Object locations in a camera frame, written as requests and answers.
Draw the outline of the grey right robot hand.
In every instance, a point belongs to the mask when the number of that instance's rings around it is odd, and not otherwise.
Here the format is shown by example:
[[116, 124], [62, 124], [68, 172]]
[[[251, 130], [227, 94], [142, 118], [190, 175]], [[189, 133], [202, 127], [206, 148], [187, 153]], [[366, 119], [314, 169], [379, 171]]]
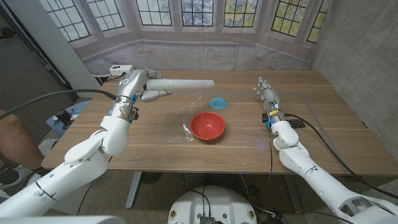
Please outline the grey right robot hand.
[[260, 97], [270, 123], [283, 121], [285, 118], [280, 107], [280, 99], [277, 92], [261, 76], [258, 78], [257, 85], [258, 87], [253, 88], [253, 90]]

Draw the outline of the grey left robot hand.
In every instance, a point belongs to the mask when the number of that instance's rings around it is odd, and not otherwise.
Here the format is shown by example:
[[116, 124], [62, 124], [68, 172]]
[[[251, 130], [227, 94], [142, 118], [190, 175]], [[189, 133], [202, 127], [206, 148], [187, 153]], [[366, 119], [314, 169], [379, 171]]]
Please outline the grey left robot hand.
[[172, 94], [171, 90], [161, 87], [150, 90], [147, 87], [149, 80], [164, 80], [164, 77], [158, 72], [148, 69], [128, 72], [119, 82], [117, 98], [114, 103], [130, 103], [133, 95], [137, 95], [143, 102], [149, 103]]

